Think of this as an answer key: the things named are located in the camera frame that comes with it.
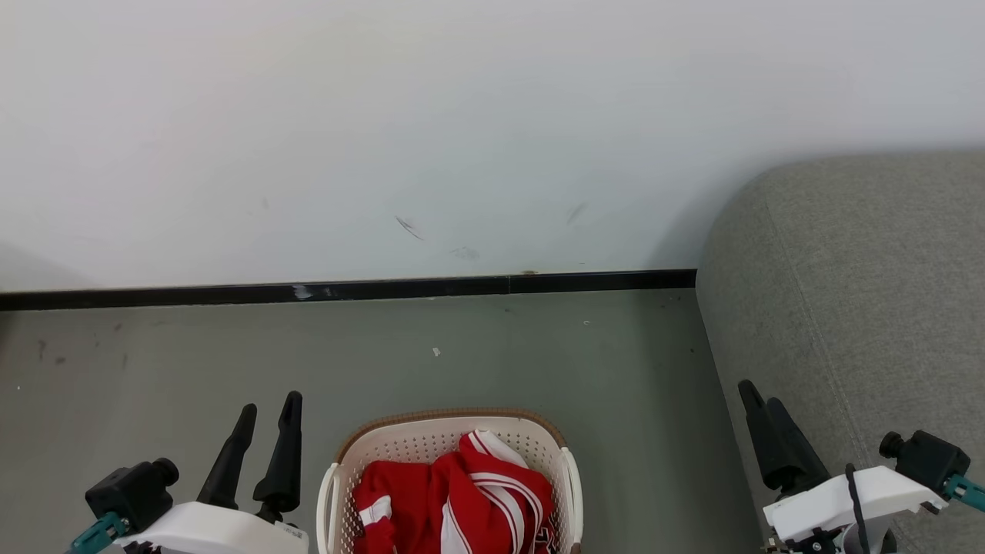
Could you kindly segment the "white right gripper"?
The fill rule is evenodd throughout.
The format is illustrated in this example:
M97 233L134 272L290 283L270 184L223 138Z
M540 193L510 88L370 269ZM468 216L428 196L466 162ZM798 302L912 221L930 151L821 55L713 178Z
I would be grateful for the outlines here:
M898 513L926 506L942 511L949 505L886 466L831 478L779 399L764 399L749 379L739 382L738 390L761 480L770 490L794 495L763 508L773 530L770 547L790 553L882 553Z

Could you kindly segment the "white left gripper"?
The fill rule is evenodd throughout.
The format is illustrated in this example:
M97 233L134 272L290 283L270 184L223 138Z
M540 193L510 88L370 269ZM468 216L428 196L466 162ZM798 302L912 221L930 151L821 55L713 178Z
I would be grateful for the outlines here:
M172 507L144 532L120 537L114 544L148 542L176 553L307 553L307 534L282 522L285 513L300 505L302 403L300 392L289 392L285 398L272 457L253 493L253 500L261 504L256 516L237 511L235 501L257 416L256 405L246 404L219 450L197 502Z

